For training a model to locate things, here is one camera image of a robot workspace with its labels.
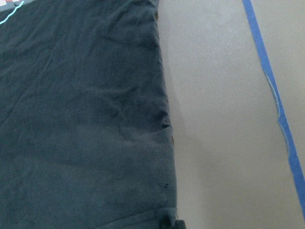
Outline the long blue tape strip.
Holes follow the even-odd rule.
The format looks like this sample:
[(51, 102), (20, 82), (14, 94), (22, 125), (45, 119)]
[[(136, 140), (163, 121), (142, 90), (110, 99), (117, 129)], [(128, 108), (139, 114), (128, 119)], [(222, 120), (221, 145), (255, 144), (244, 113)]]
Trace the long blue tape strip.
[(288, 120), (285, 115), (285, 109), (281, 101), (280, 93), (278, 91), (276, 80), (264, 45), (264, 40), (257, 22), (257, 18), (255, 15), (252, 2), (250, 0), (243, 0), (243, 6), (252, 33), (253, 41), (255, 43), (257, 55), (260, 60), (260, 65), (266, 76), (266, 79), (269, 83), (269, 86), (271, 88), (274, 97), (274, 102), (278, 112), (278, 124), (281, 128), (281, 131), (285, 139), (285, 143), (287, 146), (288, 163), (293, 176), (295, 189), (301, 206), (302, 214), (304, 215), (305, 214), (305, 177), (302, 171), (297, 149), (295, 147), (294, 139), (289, 127)]

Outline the black graphic t-shirt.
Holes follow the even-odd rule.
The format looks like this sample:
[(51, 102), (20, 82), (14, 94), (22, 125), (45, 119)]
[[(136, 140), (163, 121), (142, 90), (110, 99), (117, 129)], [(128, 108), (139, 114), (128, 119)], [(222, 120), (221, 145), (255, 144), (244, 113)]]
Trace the black graphic t-shirt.
[(184, 228), (158, 5), (1, 1), (1, 228)]

